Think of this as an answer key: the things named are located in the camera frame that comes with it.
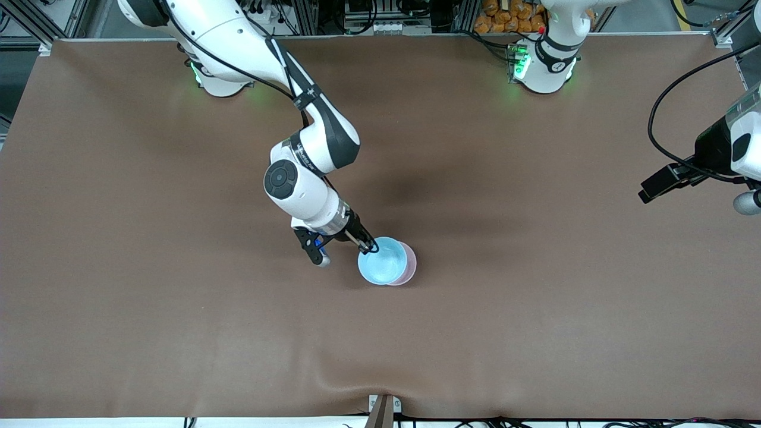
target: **table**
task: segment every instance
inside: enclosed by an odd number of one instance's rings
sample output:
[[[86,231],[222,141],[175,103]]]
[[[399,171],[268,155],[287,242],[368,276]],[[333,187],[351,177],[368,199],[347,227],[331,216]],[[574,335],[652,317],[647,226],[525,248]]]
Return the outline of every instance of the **table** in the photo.
[[[0,416],[761,418],[759,220],[704,183],[652,204],[652,102],[710,37],[590,37],[539,96],[462,37],[287,40],[356,126],[331,174],[416,251],[313,267],[262,189],[300,119],[196,88],[174,43],[57,42],[0,154]],[[712,67],[655,132],[687,156],[743,92]]]

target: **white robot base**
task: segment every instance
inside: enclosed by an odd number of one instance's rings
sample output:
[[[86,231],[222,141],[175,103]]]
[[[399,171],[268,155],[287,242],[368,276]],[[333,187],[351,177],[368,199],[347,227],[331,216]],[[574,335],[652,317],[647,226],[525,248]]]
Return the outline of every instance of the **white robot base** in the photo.
[[[196,72],[196,81],[199,86],[204,88],[211,96],[219,98],[232,97],[243,88],[250,85],[245,82],[224,81],[220,78],[203,75],[199,72]]]
[[[512,67],[513,80],[538,94],[557,92],[571,78],[576,59],[568,65],[557,62],[552,66],[555,72],[551,72],[547,65],[537,58],[536,51],[536,43],[533,41],[521,40],[517,43],[516,63]]]

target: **wire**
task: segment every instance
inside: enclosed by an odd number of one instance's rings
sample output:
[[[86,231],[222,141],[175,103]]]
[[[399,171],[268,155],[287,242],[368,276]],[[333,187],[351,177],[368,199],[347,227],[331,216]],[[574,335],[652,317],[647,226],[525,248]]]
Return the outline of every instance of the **wire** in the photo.
[[[0,33],[5,31],[6,28],[8,28],[8,25],[11,23],[11,16],[6,15],[5,12],[0,11]]]
[[[335,187],[333,187],[333,183],[330,182],[330,179],[328,178],[328,176],[323,175],[323,181],[325,182],[325,184],[330,186],[331,189],[333,189],[333,190],[336,189]]]
[[[364,33],[367,30],[370,30],[375,24],[375,19],[378,16],[378,5],[376,0],[368,0],[368,2],[370,2],[368,8],[368,22],[365,23],[360,31],[346,30],[346,28],[339,21],[342,16],[345,17],[345,12],[343,11],[343,8],[340,7],[342,5],[342,0],[335,0],[333,3],[333,23],[336,25],[336,27],[338,27],[339,30],[341,30],[342,33],[349,36],[356,36],[358,34]]]
[[[669,152],[668,150],[664,149],[661,144],[658,143],[658,141],[655,139],[655,136],[653,135],[653,122],[655,121],[655,113],[658,111],[658,106],[661,105],[661,102],[663,99],[668,95],[669,92],[671,92],[672,89],[674,89],[679,83],[682,83],[683,81],[687,80],[691,75],[696,74],[697,72],[707,69],[711,65],[718,64],[721,61],[724,61],[726,59],[730,59],[736,55],[740,55],[741,53],[751,50],[758,46],[758,42],[753,43],[752,45],[746,46],[744,48],[740,48],[738,50],[733,50],[732,52],[729,52],[727,54],[724,54],[722,56],[719,56],[718,58],[712,59],[711,61],[706,62],[705,64],[698,65],[694,69],[688,71],[687,73],[683,74],[681,77],[679,77],[677,80],[675,80],[671,85],[666,88],[665,91],[661,93],[661,95],[658,97],[658,99],[655,101],[655,104],[653,104],[653,108],[650,111],[650,118],[648,119],[648,138],[650,139],[650,142],[653,143],[653,146],[661,153],[666,155],[669,159],[672,161],[677,162],[678,164],[687,167],[693,171],[699,172],[700,174],[705,175],[706,177],[713,178],[715,180],[724,181],[725,183],[733,183],[733,184],[742,184],[745,183],[745,178],[743,177],[725,177],[723,175],[714,174],[711,171],[708,171],[706,169],[697,167],[693,164],[687,163],[684,159],[680,158],[679,156],[676,156]]]
[[[690,21],[689,19],[687,19],[687,17],[685,17],[684,15],[682,15],[682,12],[681,12],[681,11],[679,10],[679,8],[677,7],[677,2],[680,2],[681,0],[670,0],[670,1],[671,1],[671,8],[673,9],[673,12],[674,12],[675,14],[677,14],[677,17],[678,17],[678,18],[679,18],[679,19],[680,19],[682,22],[684,22],[684,23],[686,23],[686,24],[689,24],[689,25],[691,25],[691,26],[693,26],[693,27],[701,27],[701,28],[705,28],[705,27],[710,27],[710,26],[711,26],[711,24],[710,24],[709,22],[704,22],[704,23],[702,23],[702,24],[699,24],[699,23],[697,23],[697,22],[692,22],[692,21]]]
[[[499,420],[500,426],[509,425],[512,428],[532,428],[531,426],[528,426],[524,423],[525,419],[518,420],[518,419],[507,418],[507,417],[499,417],[498,420]]]
[[[743,14],[745,12],[751,11],[751,10],[753,10],[754,7],[756,7],[756,4],[754,3],[754,4],[750,5],[750,6],[747,6],[747,7],[742,8],[742,9],[738,9],[738,10],[736,10],[734,12],[729,12],[729,13],[726,13],[726,14],[720,14],[719,16],[714,18],[713,20],[707,21],[707,22],[704,22],[704,23],[700,24],[699,22],[690,21],[689,19],[687,19],[686,16],[684,16],[682,14],[682,11],[680,11],[679,8],[677,7],[677,2],[680,2],[680,1],[681,0],[670,0],[671,8],[673,9],[673,12],[675,14],[677,14],[677,18],[679,18],[682,22],[684,22],[684,23],[686,23],[686,24],[688,24],[688,25],[690,25],[692,27],[699,27],[699,28],[711,27],[714,22],[722,21],[725,18],[728,19],[729,21],[732,21],[735,18],[737,18],[737,16],[739,16],[740,14]]]
[[[258,22],[251,19],[248,15],[246,15],[246,19],[253,25],[255,25],[257,28],[259,28],[265,35],[265,37],[269,40],[272,39],[272,35],[270,33],[267,33],[267,30],[264,29],[261,25],[259,25]],[[288,63],[283,64],[283,68],[285,68],[285,77],[288,78],[288,89],[291,90],[291,100],[293,100],[293,94],[295,91],[293,90],[293,81],[291,80],[291,69],[288,67]],[[309,119],[307,119],[307,114],[302,110],[301,111],[301,125],[302,129],[309,126]]]
[[[164,5],[164,7],[167,9],[167,11],[169,11],[169,10],[170,10],[170,8],[169,8],[169,5],[167,4],[167,0],[161,0],[161,4],[162,4],[162,5]],[[241,70],[241,69],[239,69],[238,67],[236,67],[235,65],[232,65],[232,64],[230,64],[230,63],[229,63],[229,62],[227,62],[227,61],[224,61],[223,59],[221,59],[221,58],[219,58],[218,56],[214,55],[213,53],[209,52],[209,50],[207,50],[205,47],[203,47],[203,46],[199,45],[199,44],[198,44],[198,42],[196,42],[195,40],[193,40],[192,38],[190,38],[190,36],[188,35],[188,33],[185,31],[185,29],[183,29],[183,28],[182,28],[182,27],[181,27],[181,26],[180,26],[180,25],[177,23],[177,20],[176,20],[176,19],[174,19],[174,15],[173,15],[171,12],[169,12],[169,13],[167,13],[167,14],[169,15],[169,19],[170,19],[170,21],[172,21],[172,24],[175,26],[175,28],[177,29],[177,31],[178,31],[178,32],[179,32],[179,33],[180,33],[180,34],[181,34],[183,37],[185,37],[185,39],[188,41],[188,43],[192,44],[192,45],[193,45],[193,47],[195,47],[196,49],[198,49],[198,50],[200,50],[201,52],[205,53],[205,54],[206,54],[207,56],[209,56],[211,59],[214,59],[216,62],[219,62],[220,64],[224,65],[225,67],[228,67],[229,69],[231,69],[231,70],[234,70],[234,71],[236,71],[236,72],[238,72],[238,73],[240,73],[240,74],[242,74],[242,75],[244,75],[244,76],[246,76],[246,77],[248,77],[248,78],[251,78],[251,79],[253,79],[253,80],[255,80],[255,81],[258,81],[258,82],[259,82],[259,83],[261,83],[262,85],[265,85],[265,86],[269,86],[269,87],[271,87],[272,89],[276,90],[277,92],[280,92],[281,94],[283,94],[283,95],[285,95],[286,97],[288,97],[288,99],[289,99],[289,100],[291,100],[291,101],[293,101],[293,100],[294,100],[294,96],[293,96],[293,87],[291,87],[291,93],[289,94],[289,93],[288,93],[288,92],[287,92],[285,89],[283,89],[283,88],[280,88],[279,86],[277,86],[277,85],[274,85],[274,84],[272,84],[272,83],[270,83],[270,82],[268,82],[268,81],[266,81],[266,80],[264,80],[264,79],[262,79],[262,78],[258,78],[258,77],[256,77],[255,75],[252,75],[251,73],[249,73],[249,72],[246,72],[246,71],[244,71],[244,70]],[[252,24],[255,24],[257,27],[259,27],[259,29],[260,29],[261,31],[263,31],[263,32],[264,32],[264,34],[266,35],[266,37],[270,37],[270,38],[272,37],[272,36],[271,36],[269,33],[267,33],[267,32],[266,32],[266,31],[265,31],[265,30],[264,30],[264,29],[263,29],[263,28],[262,28],[262,27],[261,27],[259,24],[257,24],[257,23],[256,23],[254,20],[252,20],[252,19],[251,19],[251,18],[249,18],[248,16],[246,16],[246,19],[247,19],[247,20],[248,20],[250,23],[252,23]],[[291,81],[291,74],[290,74],[290,72],[288,72],[288,67],[285,67],[285,74],[286,74],[286,75],[288,75],[288,81],[290,82],[290,81]],[[307,119],[307,114],[306,114],[306,113],[304,113],[303,111],[301,111],[301,122],[303,123],[304,127],[307,127],[307,126],[309,125],[309,120]]]
[[[497,53],[494,50],[492,50],[492,47],[499,48],[499,49],[502,49],[502,50],[506,50],[508,48],[508,45],[506,45],[506,44],[503,45],[503,44],[500,44],[500,43],[490,42],[487,39],[484,39],[483,37],[481,37],[480,34],[474,33],[472,31],[468,31],[468,30],[455,30],[454,33],[467,34],[468,36],[470,36],[470,38],[480,42],[489,51],[489,53],[491,53],[495,58],[497,58],[497,59],[499,59],[501,61],[504,61],[504,62],[510,62],[511,61],[509,58],[507,58],[505,56],[501,56],[501,55],[499,55],[499,53]],[[526,36],[525,34],[518,33],[517,31],[509,31],[509,33],[515,33],[515,34],[523,37],[524,39],[532,41],[534,43],[540,41],[539,39],[536,39],[536,40],[531,39],[528,36]]]
[[[680,420],[674,423],[662,423],[658,420],[647,420],[644,422],[645,425],[638,425],[637,422],[610,422],[606,423],[603,428],[613,428],[614,426],[621,426],[622,428],[642,428],[644,426],[649,426],[650,428],[674,428],[675,426],[683,425],[685,423],[712,423],[714,425],[728,426],[729,428],[743,428],[742,425],[731,422],[729,420],[716,420],[709,417],[694,417],[687,420]]]
[[[296,28],[293,26],[293,24],[291,24],[291,20],[289,20],[288,16],[285,14],[285,8],[283,8],[280,0],[275,0],[272,3],[275,5],[275,9],[278,10],[280,17],[283,19],[283,21],[285,21],[285,25],[288,27],[288,29],[293,33],[294,36],[298,36],[299,33],[296,31]]]
[[[421,17],[428,16],[429,14],[431,14],[431,6],[430,5],[426,9],[424,9],[424,10],[413,11],[411,9],[405,9],[402,6],[402,1],[403,0],[396,0],[396,8],[399,9],[399,11],[402,12],[403,14],[409,15],[411,18],[421,18]]]

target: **plastic cup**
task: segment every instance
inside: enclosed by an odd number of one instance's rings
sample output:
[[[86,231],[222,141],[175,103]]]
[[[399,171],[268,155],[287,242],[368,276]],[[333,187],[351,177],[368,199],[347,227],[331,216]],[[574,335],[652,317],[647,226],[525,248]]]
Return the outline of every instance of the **plastic cup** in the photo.
[[[401,286],[409,281],[417,268],[415,252],[409,245],[396,239],[375,238],[377,253],[359,254],[359,273],[377,286]]]

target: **white robotic arm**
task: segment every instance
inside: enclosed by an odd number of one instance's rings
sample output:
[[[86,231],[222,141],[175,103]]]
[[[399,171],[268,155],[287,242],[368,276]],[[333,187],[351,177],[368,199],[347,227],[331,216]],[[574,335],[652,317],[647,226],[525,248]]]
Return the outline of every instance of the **white robotic arm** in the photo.
[[[756,5],[753,16],[756,28],[761,31],[761,5]],[[692,156],[663,167],[643,181],[639,197],[642,202],[650,203],[674,189],[696,186],[711,174],[721,175],[714,178],[723,181],[747,185],[750,191],[735,198],[734,208],[745,216],[761,214],[761,83],[743,94],[727,114],[698,136]]]
[[[571,78],[576,54],[587,38],[592,20],[587,9],[620,5],[628,0],[542,0],[548,19],[544,34],[518,42],[521,62],[514,77],[539,94],[558,91]]]
[[[359,217],[323,179],[356,159],[359,136],[286,48],[257,33],[235,0],[118,2],[133,24],[177,39],[211,95],[231,96],[254,81],[286,85],[294,105],[313,122],[270,151],[267,195],[291,215],[291,227],[314,264],[330,262],[322,246],[334,238],[352,241],[363,253],[373,251],[374,239]]]

